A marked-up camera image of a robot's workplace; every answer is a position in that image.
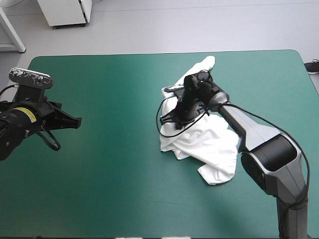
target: white cloth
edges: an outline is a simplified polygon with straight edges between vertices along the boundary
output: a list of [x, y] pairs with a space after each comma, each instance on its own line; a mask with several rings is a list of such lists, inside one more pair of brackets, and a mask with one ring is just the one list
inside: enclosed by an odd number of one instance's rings
[[[184, 77], [201, 70], [210, 70], [215, 64], [215, 57], [207, 56], [202, 62], [196, 63], [176, 83], [182, 85]], [[165, 98], [172, 93], [166, 93], [162, 89]], [[167, 99], [163, 103], [162, 115], [173, 110], [177, 104], [177, 98]], [[164, 124], [161, 129], [164, 135], [173, 135], [181, 130], [176, 130], [173, 123]], [[160, 136], [161, 151], [172, 150], [177, 159], [189, 156], [197, 158], [204, 163], [198, 169], [200, 175], [210, 185], [224, 183], [231, 180], [235, 174], [238, 135], [228, 129], [228, 123], [217, 115], [205, 115], [184, 133], [165, 138]]]

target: green tabletop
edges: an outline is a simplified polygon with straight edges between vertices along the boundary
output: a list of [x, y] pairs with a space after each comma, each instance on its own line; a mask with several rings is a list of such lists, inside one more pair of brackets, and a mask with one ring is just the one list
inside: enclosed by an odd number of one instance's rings
[[0, 236], [275, 238], [276, 200], [245, 173], [209, 186], [202, 162], [160, 151], [161, 88], [205, 56], [231, 101], [290, 132], [311, 164], [309, 234], [319, 237], [319, 101], [293, 50], [37, 57], [46, 94], [82, 117], [54, 131], [55, 152], [26, 139], [0, 162]]

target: white floor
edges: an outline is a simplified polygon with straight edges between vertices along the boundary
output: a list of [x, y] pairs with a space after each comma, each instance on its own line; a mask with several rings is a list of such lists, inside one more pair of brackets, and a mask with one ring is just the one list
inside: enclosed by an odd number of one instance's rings
[[10, 68], [43, 55], [294, 49], [304, 62], [319, 58], [319, 0], [93, 0], [90, 24], [65, 29], [49, 27], [36, 0], [4, 11], [27, 51], [0, 53], [0, 89]]

